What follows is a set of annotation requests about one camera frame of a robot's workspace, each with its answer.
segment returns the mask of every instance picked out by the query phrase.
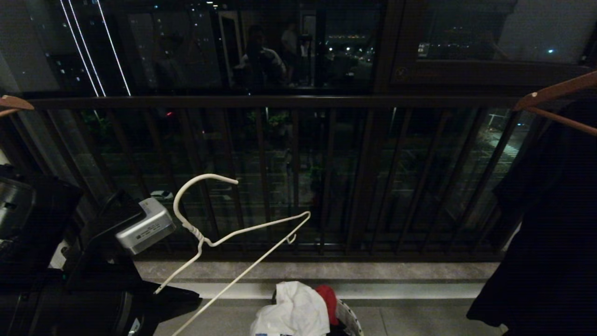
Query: crosswalk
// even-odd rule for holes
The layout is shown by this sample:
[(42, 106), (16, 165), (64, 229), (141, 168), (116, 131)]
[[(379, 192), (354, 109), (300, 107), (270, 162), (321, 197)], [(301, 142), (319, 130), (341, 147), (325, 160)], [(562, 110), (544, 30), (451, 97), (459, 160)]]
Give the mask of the crosswalk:
[[(497, 147), (498, 142), (499, 142), (498, 140), (493, 140), (493, 141), (491, 141), (491, 145), (493, 147)], [(504, 149), (504, 153), (515, 158), (518, 155), (518, 149), (516, 149), (510, 145), (506, 145), (506, 148)]]

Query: red cloth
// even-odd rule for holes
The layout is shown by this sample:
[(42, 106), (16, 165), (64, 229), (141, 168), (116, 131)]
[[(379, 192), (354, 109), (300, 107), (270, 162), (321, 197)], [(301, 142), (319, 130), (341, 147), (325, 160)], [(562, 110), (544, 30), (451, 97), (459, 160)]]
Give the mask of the red cloth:
[(330, 318), (330, 325), (338, 325), (338, 319), (336, 318), (336, 293), (334, 290), (326, 285), (321, 285), (315, 288), (315, 291), (321, 295), (325, 301), (325, 305), (328, 307), (328, 317)]

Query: white wire hanger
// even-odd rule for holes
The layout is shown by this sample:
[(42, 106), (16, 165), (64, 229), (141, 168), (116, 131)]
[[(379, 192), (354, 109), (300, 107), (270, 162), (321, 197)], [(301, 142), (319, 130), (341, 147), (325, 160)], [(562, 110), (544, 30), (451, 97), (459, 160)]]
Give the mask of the white wire hanger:
[(283, 244), (284, 241), (287, 241), (288, 244), (292, 244), (294, 242), (294, 240), (296, 239), (296, 231), (298, 231), (303, 224), (305, 224), (309, 218), (311, 218), (311, 212), (310, 211), (305, 211), (303, 213), (301, 213), (300, 215), (297, 216), (292, 216), (292, 217), (287, 217), (284, 219), (279, 219), (277, 221), (273, 221), (273, 222), (268, 222), (265, 224), (261, 224), (261, 225), (255, 225), (253, 227), (250, 228), (244, 228), (238, 231), (234, 231), (230, 234), (228, 234), (226, 237), (218, 240), (217, 242), (213, 243), (209, 238), (205, 237), (203, 234), (201, 234), (201, 232), (199, 231), (199, 229), (197, 229), (196, 227), (194, 227), (181, 213), (179, 210), (179, 203), (180, 203), (180, 199), (182, 198), (184, 192), (193, 184), (204, 180), (204, 179), (216, 179), (216, 180), (220, 180), (223, 182), (227, 182), (227, 183), (231, 183), (231, 184), (238, 184), (237, 180), (233, 180), (233, 179), (229, 179), (226, 178), (224, 176), (220, 176), (220, 175), (216, 175), (216, 174), (203, 174), (203, 175), (199, 175), (196, 176), (192, 179), (190, 179), (188, 182), (186, 182), (180, 189), (179, 191), (176, 193), (176, 196), (174, 198), (174, 214), (175, 216), (183, 223), (183, 227), (186, 228), (187, 230), (189, 230), (193, 236), (195, 236), (198, 240), (199, 240), (199, 244), (197, 245), (197, 254), (191, 258), (189, 261), (187, 261), (184, 265), (182, 265), (178, 270), (174, 271), (174, 273), (172, 273), (171, 276), (169, 276), (166, 281), (164, 281), (163, 284), (160, 285), (160, 287), (158, 287), (156, 289), (156, 291), (154, 292), (154, 294), (158, 294), (162, 291), (162, 289), (164, 289), (166, 287), (166, 285), (168, 285), (170, 283), (170, 281), (172, 281), (172, 279), (174, 277), (176, 277), (176, 275), (178, 275), (180, 272), (182, 272), (185, 268), (187, 268), (189, 265), (191, 265), (193, 262), (195, 262), (197, 259), (199, 259), (199, 257), (201, 256), (202, 253), (202, 247), (204, 243), (207, 243), (207, 245), (211, 246), (212, 248), (218, 246), (219, 244), (222, 244), (223, 242), (225, 242), (226, 240), (229, 240), (230, 238), (241, 234), (241, 233), (245, 233), (245, 232), (249, 232), (249, 231), (253, 231), (253, 230), (258, 230), (264, 227), (268, 227), (271, 225), (276, 225), (276, 224), (280, 224), (280, 223), (284, 223), (284, 222), (288, 222), (288, 221), (292, 221), (294, 219), (299, 219), (301, 217), (305, 217), (305, 219), (303, 221), (301, 221), (300, 224), (298, 224), (292, 231), (290, 231), (290, 233), (288, 233), (284, 238), (282, 238), (282, 240), (280, 240), (276, 245), (274, 245), (271, 249), (269, 249), (269, 251), (267, 251), (265, 254), (263, 254), (256, 262), (254, 262), (253, 264), (251, 264), (245, 271), (243, 271), (239, 276), (237, 276), (234, 280), (232, 280), (232, 282), (230, 282), (224, 289), (222, 289), (216, 296), (214, 296), (209, 302), (206, 303), (206, 305), (204, 305), (203, 307), (201, 307), (201, 309), (199, 309), (199, 311), (197, 311), (187, 322), (185, 322), (185, 324), (183, 324), (178, 330), (176, 330), (176, 332), (174, 332), (172, 334), (172, 336), (176, 336), (179, 333), (182, 332), (182, 330), (184, 330), (187, 326), (189, 326), (196, 318), (197, 316), (199, 316), (201, 313), (203, 313), (209, 306), (212, 305), (212, 303), (214, 303), (218, 298), (220, 298), (220, 296), (222, 294), (224, 294), (224, 292), (226, 292), (230, 287), (232, 287), (235, 283), (237, 283), (242, 277), (244, 277), (247, 273), (249, 273), (253, 267), (255, 267), (257, 264), (259, 264), (262, 260), (264, 260), (268, 255), (270, 255), (270, 253), (272, 253), (275, 249), (277, 249), (280, 245)]

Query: silver device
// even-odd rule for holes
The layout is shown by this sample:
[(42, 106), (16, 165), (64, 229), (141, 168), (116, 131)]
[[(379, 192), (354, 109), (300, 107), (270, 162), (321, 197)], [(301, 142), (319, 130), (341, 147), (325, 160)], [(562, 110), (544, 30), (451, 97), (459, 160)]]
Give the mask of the silver device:
[(139, 202), (145, 218), (116, 234), (116, 239), (130, 254), (139, 254), (176, 230), (168, 210), (155, 198)]

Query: parked car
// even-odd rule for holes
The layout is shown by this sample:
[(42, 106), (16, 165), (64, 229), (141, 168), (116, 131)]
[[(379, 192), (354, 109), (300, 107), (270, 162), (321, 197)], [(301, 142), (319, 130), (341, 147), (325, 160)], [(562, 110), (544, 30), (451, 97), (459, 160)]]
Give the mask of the parked car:
[(158, 201), (173, 201), (174, 200), (174, 194), (167, 190), (152, 191), (151, 197), (157, 199)]

